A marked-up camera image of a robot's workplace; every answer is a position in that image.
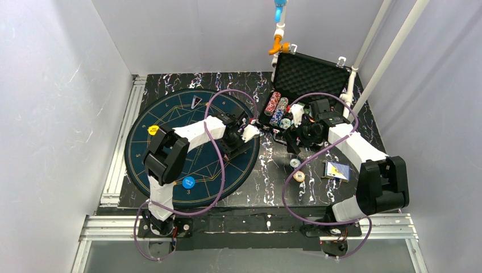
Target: marble surface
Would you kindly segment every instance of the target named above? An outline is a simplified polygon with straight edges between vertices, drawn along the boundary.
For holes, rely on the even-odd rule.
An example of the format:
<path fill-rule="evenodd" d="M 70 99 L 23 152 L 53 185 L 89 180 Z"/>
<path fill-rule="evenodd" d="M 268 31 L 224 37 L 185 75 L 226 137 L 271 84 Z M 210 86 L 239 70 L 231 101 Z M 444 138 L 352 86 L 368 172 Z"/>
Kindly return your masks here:
<path fill-rule="evenodd" d="M 208 88 L 213 90 L 239 89 L 252 95 L 257 101 L 257 107 L 262 110 L 269 92 L 273 89 L 271 72 L 239 72 L 239 73 L 195 73 L 195 74 L 163 74 L 149 75 L 142 98 L 140 111 L 157 99 L 183 88 Z M 363 91 L 361 82 L 355 80 L 354 102 Z M 232 96 L 245 102 L 252 110 L 254 107 L 239 93 Z M 360 125 L 358 131 L 367 141 L 379 150 L 385 151 L 378 129 L 368 103 L 359 113 Z M 217 206 L 283 206 L 281 191 L 285 179 L 293 171 L 289 166 L 291 158 L 306 160 L 315 151 L 306 149 L 298 156 L 286 153 L 286 147 L 273 141 L 271 133 L 263 132 L 260 136 L 259 163 L 255 165 L 248 179 L 233 194 L 219 201 Z M 347 164 L 351 168 L 350 181 L 336 182 L 333 179 L 321 179 L 321 161 L 335 161 Z M 303 183 L 290 182 L 286 191 L 286 201 L 290 206 L 326 206 L 340 202 L 355 194 L 358 172 L 347 158 L 336 148 L 326 152 L 307 164 L 302 171 L 306 178 Z M 146 200 L 124 177 L 120 193 L 120 208 L 137 208 Z"/>

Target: gray wall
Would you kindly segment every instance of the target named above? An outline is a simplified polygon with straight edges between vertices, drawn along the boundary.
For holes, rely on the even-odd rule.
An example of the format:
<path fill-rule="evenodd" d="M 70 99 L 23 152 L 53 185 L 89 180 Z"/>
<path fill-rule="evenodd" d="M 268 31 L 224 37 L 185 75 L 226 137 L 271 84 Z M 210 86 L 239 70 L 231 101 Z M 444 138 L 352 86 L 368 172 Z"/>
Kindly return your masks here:
<path fill-rule="evenodd" d="M 0 272 L 68 272 L 131 76 L 90 0 L 0 6 Z"/>
<path fill-rule="evenodd" d="M 270 71 L 273 0 L 93 0 L 130 72 Z M 382 0 L 290 0 L 286 42 L 351 65 Z"/>
<path fill-rule="evenodd" d="M 397 30 L 385 25 L 375 43 Z M 406 211 L 430 272 L 480 272 L 481 43 L 480 1 L 432 0 L 369 98 L 387 151 L 407 162 Z M 361 67 L 365 83 L 378 56 L 369 52 Z"/>

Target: poker mat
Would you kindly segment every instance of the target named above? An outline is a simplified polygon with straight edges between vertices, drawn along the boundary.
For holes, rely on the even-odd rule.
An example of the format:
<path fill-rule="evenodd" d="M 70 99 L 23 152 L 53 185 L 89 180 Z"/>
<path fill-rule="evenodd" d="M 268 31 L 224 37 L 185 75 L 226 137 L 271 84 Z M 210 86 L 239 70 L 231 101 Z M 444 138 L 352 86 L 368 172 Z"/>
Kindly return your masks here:
<path fill-rule="evenodd" d="M 134 122 L 126 140 L 124 160 L 130 181 L 147 197 L 149 181 L 142 164 L 142 155 L 149 145 L 157 126 L 183 127 L 204 119 L 206 104 L 216 93 L 208 89 L 183 89 L 166 95 L 148 106 Z M 230 113 L 242 108 L 251 117 L 249 108 L 238 99 L 222 94 L 209 107 L 209 114 Z M 226 181 L 222 197 L 233 193 L 248 178 L 259 152 L 259 138 L 250 140 L 251 147 L 230 161 L 224 160 Z M 184 178 L 195 180 L 193 188 L 182 186 Z M 221 166 L 211 142 L 192 149 L 186 158 L 181 175 L 173 189 L 173 205 L 178 208 L 194 208 L 209 205 L 221 186 Z"/>

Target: blue poker chip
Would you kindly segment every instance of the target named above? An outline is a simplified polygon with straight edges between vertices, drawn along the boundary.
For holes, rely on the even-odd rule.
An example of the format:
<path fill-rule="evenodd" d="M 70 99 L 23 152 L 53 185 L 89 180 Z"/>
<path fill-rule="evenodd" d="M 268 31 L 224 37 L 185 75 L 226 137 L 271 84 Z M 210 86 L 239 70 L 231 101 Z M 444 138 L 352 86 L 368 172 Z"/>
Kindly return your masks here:
<path fill-rule="evenodd" d="M 196 181 L 191 176 L 188 176 L 188 177 L 186 177 L 182 180 L 182 186 L 185 189 L 190 189 L 190 188 L 194 187 L 195 184 L 196 184 Z"/>

